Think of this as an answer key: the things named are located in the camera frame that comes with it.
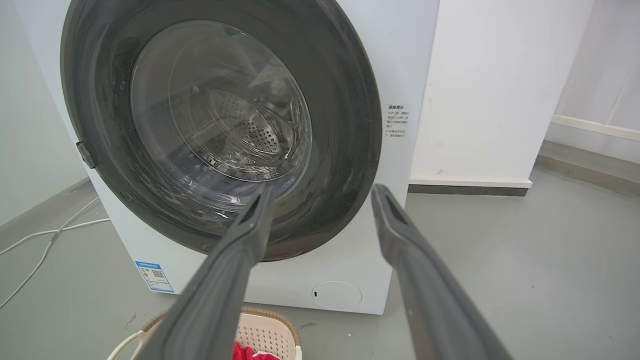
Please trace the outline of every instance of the clothes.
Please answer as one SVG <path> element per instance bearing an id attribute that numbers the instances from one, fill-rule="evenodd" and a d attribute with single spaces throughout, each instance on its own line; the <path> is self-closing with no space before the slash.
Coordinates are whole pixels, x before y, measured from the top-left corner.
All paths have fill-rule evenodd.
<path id="1" fill-rule="evenodd" d="M 238 342 L 234 343 L 232 360 L 280 360 L 279 357 L 264 351 L 253 353 L 250 347 L 242 347 Z"/>

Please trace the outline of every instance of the plastic basket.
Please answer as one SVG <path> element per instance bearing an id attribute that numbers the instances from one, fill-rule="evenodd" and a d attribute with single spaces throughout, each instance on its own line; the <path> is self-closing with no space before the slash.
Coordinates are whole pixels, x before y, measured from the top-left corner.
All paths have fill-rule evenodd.
<path id="1" fill-rule="evenodd" d="M 125 348 L 134 341 L 138 341 L 138 347 L 130 359 L 134 360 L 165 314 L 166 311 L 158 314 L 140 331 L 124 339 L 113 349 L 107 360 L 118 359 Z M 251 347 L 254 352 L 270 352 L 282 360 L 302 360 L 300 337 L 296 328 L 283 314 L 275 311 L 243 306 L 238 321 L 236 341 L 243 347 Z"/>

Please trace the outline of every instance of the front-load washing machine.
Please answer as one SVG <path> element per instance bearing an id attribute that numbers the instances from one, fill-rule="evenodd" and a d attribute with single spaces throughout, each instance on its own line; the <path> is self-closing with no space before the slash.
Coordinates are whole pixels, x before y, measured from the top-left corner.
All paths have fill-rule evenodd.
<path id="1" fill-rule="evenodd" d="M 16 0 L 136 272 L 180 293 L 261 186 L 245 300 L 382 314 L 367 201 L 404 203 L 437 0 Z"/>

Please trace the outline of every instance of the concrete floor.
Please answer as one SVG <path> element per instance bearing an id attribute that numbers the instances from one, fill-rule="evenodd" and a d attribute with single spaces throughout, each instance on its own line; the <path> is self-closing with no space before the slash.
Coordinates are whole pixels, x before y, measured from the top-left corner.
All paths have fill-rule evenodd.
<path id="1" fill-rule="evenodd" d="M 410 194 L 406 208 L 515 359 L 640 358 L 640 201 L 542 170 L 531 179 L 525 198 Z M 87 183 L 47 201 L 0 229 L 0 250 L 94 197 Z M 106 216 L 97 204 L 75 224 Z M 0 299 L 48 241 L 0 258 Z M 0 354 L 104 359 L 175 299 L 148 291 L 110 223 L 66 231 L 0 310 Z M 395 278 L 382 316 L 264 307 L 298 327 L 306 360 L 414 358 Z"/>

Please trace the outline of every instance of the white cable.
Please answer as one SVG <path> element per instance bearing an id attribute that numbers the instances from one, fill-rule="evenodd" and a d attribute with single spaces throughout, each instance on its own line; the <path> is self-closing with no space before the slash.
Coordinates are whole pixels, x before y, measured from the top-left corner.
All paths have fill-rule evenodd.
<path id="1" fill-rule="evenodd" d="M 29 279 L 33 276 L 33 274 L 35 274 L 36 271 L 38 271 L 38 269 L 40 268 L 40 265 L 42 265 L 42 263 L 44 262 L 44 259 L 47 257 L 47 254 L 49 253 L 49 249 L 51 248 L 51 245 L 53 245 L 54 241 L 56 241 L 56 239 L 58 238 L 58 236 L 60 235 L 61 232 L 63 232 L 64 230 L 75 229 L 76 227 L 87 226 L 87 225 L 96 224 L 96 223 L 99 223 L 99 222 L 104 222 L 104 221 L 108 221 L 109 220 L 109 219 L 100 219 L 100 220 L 94 220 L 94 221 L 90 221 L 90 222 L 85 222 L 83 224 L 78 224 L 78 225 L 67 227 L 67 225 L 69 225 L 69 223 L 71 221 L 75 220 L 78 217 L 78 215 L 80 215 L 84 211 L 84 209 L 88 208 L 89 205 L 93 204 L 98 199 L 99 199 L 99 197 L 91 200 L 91 202 L 89 202 L 82 209 L 80 209 L 77 213 L 75 213 L 74 216 L 70 217 L 69 220 L 67 220 L 58 230 L 41 231 L 39 233 L 31 234 L 31 235 L 25 237 L 24 239 L 18 241 L 17 243 L 11 245 L 7 249 L 3 250 L 2 252 L 0 252 L 0 255 L 4 254 L 5 252 L 13 249 L 14 247 L 16 247 L 16 246 L 20 245 L 21 243 L 27 241 L 28 239 L 31 239 L 34 236 L 38 236 L 38 235 L 42 235 L 42 234 L 55 233 L 51 237 L 51 240 L 49 240 L 49 243 L 47 244 L 47 247 L 44 249 L 44 253 L 42 254 L 42 258 L 40 258 L 40 261 L 38 262 L 36 267 L 33 268 L 33 271 L 31 271 L 31 273 L 27 276 L 27 278 L 22 283 L 20 283 L 20 285 L 18 285 L 18 287 L 13 291 L 13 293 L 11 293 L 11 295 L 9 295 L 9 297 L 6 298 L 6 300 L 3 301 L 2 304 L 0 304 L 0 309 L 2 309 L 9 302 L 9 300 L 11 300 L 15 296 L 15 294 L 17 294 L 18 291 L 20 291 L 20 289 L 22 289 L 22 287 L 27 283 L 27 281 L 29 281 Z"/>
<path id="2" fill-rule="evenodd" d="M 100 222 L 105 222 L 105 221 L 110 221 L 110 220 L 111 220 L 110 218 L 103 218 L 103 219 L 100 219 L 100 220 L 84 222 L 82 224 L 77 224 L 77 225 L 66 227 L 66 228 L 62 229 L 62 231 L 71 230 L 71 229 L 77 229 L 78 227 L 89 226 L 89 225 L 98 224 Z M 31 234 L 29 236 L 25 236 L 22 240 L 20 240 L 17 243 L 9 246 L 6 249 L 0 251 L 0 255 L 4 254 L 5 252 L 8 252 L 9 250 L 13 249 L 14 247 L 20 245 L 21 243 L 24 243 L 25 241 L 27 241 L 27 240 L 29 240 L 31 238 L 34 238 L 34 237 L 40 236 L 40 235 L 44 235 L 44 234 L 52 234 L 52 233 L 57 233 L 57 232 L 58 232 L 58 230 L 55 229 L 55 230 L 40 231 L 39 233 Z"/>

